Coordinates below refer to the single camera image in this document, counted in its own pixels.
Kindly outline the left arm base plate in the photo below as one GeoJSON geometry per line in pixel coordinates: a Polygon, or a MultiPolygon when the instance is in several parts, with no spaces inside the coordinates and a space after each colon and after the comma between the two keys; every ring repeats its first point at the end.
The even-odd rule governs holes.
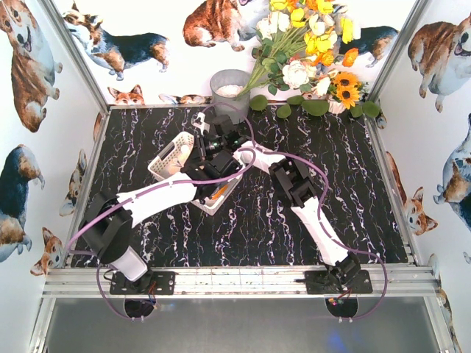
{"type": "Polygon", "coordinates": [[[112,276],[111,295],[155,294],[172,295],[176,282],[174,271],[148,270],[140,279],[130,281],[121,272],[112,276]]]}

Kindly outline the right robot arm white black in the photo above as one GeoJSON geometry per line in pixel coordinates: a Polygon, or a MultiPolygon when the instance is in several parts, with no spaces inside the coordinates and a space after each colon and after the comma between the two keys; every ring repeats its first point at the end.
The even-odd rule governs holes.
{"type": "Polygon", "coordinates": [[[322,211],[324,195],[316,195],[311,176],[314,165],[295,154],[272,151],[255,142],[253,136],[242,135],[227,115],[208,121],[204,113],[198,113],[192,124],[199,129],[194,142],[205,162],[214,162],[222,152],[227,152],[234,160],[271,177],[277,197],[307,229],[326,267],[326,275],[310,284],[340,292],[351,289],[361,265],[353,249],[341,242],[322,211]]]}

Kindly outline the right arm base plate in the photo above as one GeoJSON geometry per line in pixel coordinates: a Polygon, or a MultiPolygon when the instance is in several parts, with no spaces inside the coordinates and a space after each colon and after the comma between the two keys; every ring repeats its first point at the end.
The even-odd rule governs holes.
{"type": "Polygon", "coordinates": [[[369,272],[360,270],[353,276],[341,278],[333,272],[305,271],[304,277],[294,280],[305,285],[308,294],[370,294],[373,292],[369,272]]]}

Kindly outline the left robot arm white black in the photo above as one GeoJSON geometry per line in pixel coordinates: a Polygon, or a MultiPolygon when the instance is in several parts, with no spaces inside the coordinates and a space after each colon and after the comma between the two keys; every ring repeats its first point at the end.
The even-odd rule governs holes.
{"type": "Polygon", "coordinates": [[[146,285],[153,275],[130,245],[132,229],[178,204],[222,200],[218,192],[237,182],[246,166],[225,150],[211,156],[184,151],[158,161],[162,177],[155,184],[117,195],[97,193],[74,236],[85,240],[102,265],[111,266],[132,284],[146,285]]]}

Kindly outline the cream leather glove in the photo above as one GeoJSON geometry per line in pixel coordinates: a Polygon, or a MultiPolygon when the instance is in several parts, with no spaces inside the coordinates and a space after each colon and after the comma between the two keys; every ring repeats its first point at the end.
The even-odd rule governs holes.
{"type": "Polygon", "coordinates": [[[164,171],[168,175],[173,175],[179,172],[185,165],[185,162],[188,159],[191,150],[192,148],[187,144],[174,147],[174,150],[166,158],[166,166],[164,168],[164,171]]]}

